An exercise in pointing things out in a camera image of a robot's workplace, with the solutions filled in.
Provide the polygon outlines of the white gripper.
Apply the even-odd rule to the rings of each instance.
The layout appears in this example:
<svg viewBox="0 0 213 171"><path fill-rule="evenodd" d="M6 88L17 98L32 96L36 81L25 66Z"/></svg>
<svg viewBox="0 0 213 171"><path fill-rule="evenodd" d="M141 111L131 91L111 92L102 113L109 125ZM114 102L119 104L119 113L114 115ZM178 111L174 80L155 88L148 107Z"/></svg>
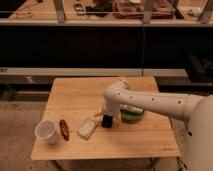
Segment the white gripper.
<svg viewBox="0 0 213 171"><path fill-rule="evenodd" d="M104 103L104 112L98 112L94 115L94 117L103 116L104 114L107 116L114 117L116 114L120 112L120 104L113 101L106 101Z"/></svg>

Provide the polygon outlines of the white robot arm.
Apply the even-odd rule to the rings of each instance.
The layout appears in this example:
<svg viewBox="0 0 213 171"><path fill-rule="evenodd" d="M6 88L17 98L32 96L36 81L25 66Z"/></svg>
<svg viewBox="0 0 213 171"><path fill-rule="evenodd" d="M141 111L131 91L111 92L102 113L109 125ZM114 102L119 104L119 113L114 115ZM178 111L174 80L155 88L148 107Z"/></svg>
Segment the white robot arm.
<svg viewBox="0 0 213 171"><path fill-rule="evenodd" d="M103 91L102 126L111 128L122 105L184 121L184 171L213 171L213 95L132 91L120 78Z"/></svg>

